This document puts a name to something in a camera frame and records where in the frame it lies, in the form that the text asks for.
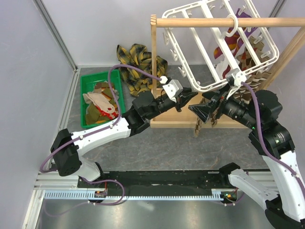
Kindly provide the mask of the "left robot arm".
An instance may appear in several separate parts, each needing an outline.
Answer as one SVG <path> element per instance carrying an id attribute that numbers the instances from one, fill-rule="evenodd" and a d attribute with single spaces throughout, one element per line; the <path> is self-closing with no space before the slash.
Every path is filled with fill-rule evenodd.
<path id="1" fill-rule="evenodd" d="M 51 146 L 56 170 L 61 177 L 77 175 L 93 187 L 101 187 L 105 181 L 101 166 L 83 158 L 84 154 L 108 142 L 143 132 L 150 127 L 151 119 L 172 108 L 180 112 L 197 94 L 190 88 L 183 88 L 172 101 L 167 94 L 155 98 L 151 92 L 145 91 L 133 100 L 131 108 L 120 118 L 85 131 L 60 130 Z"/>

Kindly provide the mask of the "beige brown argyle sock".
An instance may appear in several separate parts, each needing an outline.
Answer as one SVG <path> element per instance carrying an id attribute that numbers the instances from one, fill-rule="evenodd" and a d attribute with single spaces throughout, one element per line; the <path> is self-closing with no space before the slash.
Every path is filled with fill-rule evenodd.
<path id="1" fill-rule="evenodd" d="M 214 128 L 217 125 L 218 119 L 221 117 L 221 105 L 215 109 L 211 116 L 211 127 Z"/>
<path id="2" fill-rule="evenodd" d="M 202 128 L 203 125 L 204 125 L 204 122 L 199 117 L 197 117 L 196 118 L 196 124 L 195 124 L 195 127 L 194 127 L 194 136 L 195 137 L 199 136 L 199 133 L 200 133 L 201 128 Z"/>

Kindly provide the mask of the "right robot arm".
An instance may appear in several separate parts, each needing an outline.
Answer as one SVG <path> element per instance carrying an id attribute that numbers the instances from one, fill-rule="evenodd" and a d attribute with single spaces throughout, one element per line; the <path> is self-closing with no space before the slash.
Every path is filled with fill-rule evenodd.
<path id="1" fill-rule="evenodd" d="M 255 201 L 276 229 L 303 229 L 305 227 L 305 183 L 299 174 L 295 145 L 289 131 L 277 118 L 282 111 L 276 94 L 260 90 L 246 104 L 225 91 L 208 92 L 208 102 L 189 106 L 189 110 L 207 123 L 225 115 L 251 129 L 249 139 L 266 162 L 277 186 L 269 190 L 246 174 L 237 164 L 220 168 L 218 182 L 231 185 Z"/>

